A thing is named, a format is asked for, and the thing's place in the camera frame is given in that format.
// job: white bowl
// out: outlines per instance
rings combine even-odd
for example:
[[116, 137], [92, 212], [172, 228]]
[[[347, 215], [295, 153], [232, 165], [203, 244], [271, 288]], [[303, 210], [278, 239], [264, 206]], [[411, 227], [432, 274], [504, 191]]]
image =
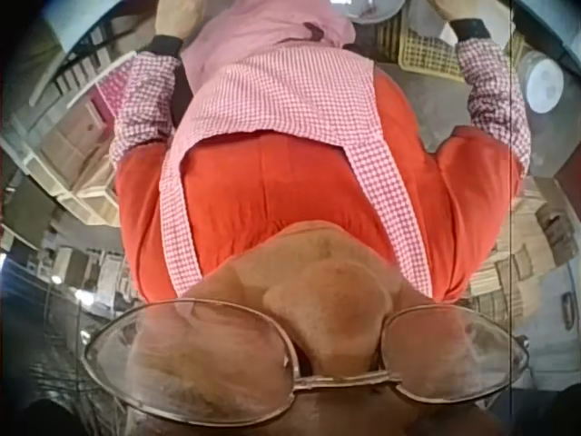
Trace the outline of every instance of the white bowl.
[[529, 107], [537, 114], [553, 110], [565, 88], [559, 65], [540, 52], [530, 51], [521, 59], [517, 72]]
[[374, 25], [389, 20], [399, 12], [406, 0], [330, 0], [335, 10], [353, 23]]

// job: hand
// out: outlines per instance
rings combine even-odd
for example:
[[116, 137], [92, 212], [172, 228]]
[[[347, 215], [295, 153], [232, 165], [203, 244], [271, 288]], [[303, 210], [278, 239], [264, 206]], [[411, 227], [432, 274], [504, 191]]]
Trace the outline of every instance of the hand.
[[155, 33], [187, 38], [202, 21], [205, 6], [205, 0], [159, 0]]
[[428, 2], [446, 21], [478, 18], [478, 0], [428, 0]]

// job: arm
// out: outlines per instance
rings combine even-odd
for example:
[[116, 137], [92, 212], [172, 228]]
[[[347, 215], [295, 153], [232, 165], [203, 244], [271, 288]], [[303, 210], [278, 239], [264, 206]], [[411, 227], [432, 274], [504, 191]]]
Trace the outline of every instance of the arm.
[[450, 25], [458, 35], [458, 60], [466, 82], [472, 85], [468, 98], [472, 124], [509, 147], [525, 175], [531, 135], [515, 72], [481, 20], [455, 20]]
[[170, 102], [175, 86], [174, 70], [180, 65], [172, 52], [181, 45], [177, 38], [156, 36], [133, 60], [122, 106], [115, 119], [115, 139], [110, 151], [115, 169], [137, 146], [167, 144], [172, 133]]
[[115, 120], [110, 158], [115, 168], [123, 247], [140, 286], [140, 256], [146, 241], [161, 237], [159, 181], [172, 134], [171, 101], [183, 38], [202, 20], [202, 0], [160, 0], [156, 33], [134, 60]]
[[172, 133], [170, 105], [183, 39], [202, 21], [204, 0], [160, 0], [156, 36], [133, 61], [110, 152], [113, 166], [133, 148], [167, 143]]
[[481, 20], [450, 22], [458, 59], [472, 91], [472, 126], [457, 127], [436, 161], [451, 206], [456, 254], [447, 301], [466, 289], [489, 255], [526, 175], [531, 136], [514, 72]]

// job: sleeve cuff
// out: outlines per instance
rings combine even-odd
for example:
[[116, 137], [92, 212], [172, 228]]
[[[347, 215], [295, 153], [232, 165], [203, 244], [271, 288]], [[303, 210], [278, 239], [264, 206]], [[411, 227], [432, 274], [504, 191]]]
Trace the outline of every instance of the sleeve cuff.
[[183, 40], [175, 36], [157, 35], [153, 40], [144, 47], [144, 52], [153, 53], [154, 55], [164, 55], [180, 59], [180, 50], [182, 49]]
[[479, 18], [468, 18], [463, 20], [450, 21], [450, 26], [456, 33], [458, 41], [467, 41], [468, 39], [489, 39], [488, 31], [484, 21]]

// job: checkered sleeve cover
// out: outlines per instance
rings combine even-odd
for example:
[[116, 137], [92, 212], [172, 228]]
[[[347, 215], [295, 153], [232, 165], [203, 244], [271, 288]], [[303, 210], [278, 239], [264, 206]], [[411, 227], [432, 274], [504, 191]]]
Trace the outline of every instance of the checkered sleeve cover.
[[123, 156], [140, 144], [165, 142], [172, 134], [170, 101], [178, 59], [141, 53], [131, 72], [115, 119], [115, 139], [110, 159], [115, 168]]
[[468, 111], [472, 124], [510, 147], [528, 171], [531, 134], [525, 102], [509, 59], [490, 39], [468, 39], [457, 45], [466, 82], [472, 85]]

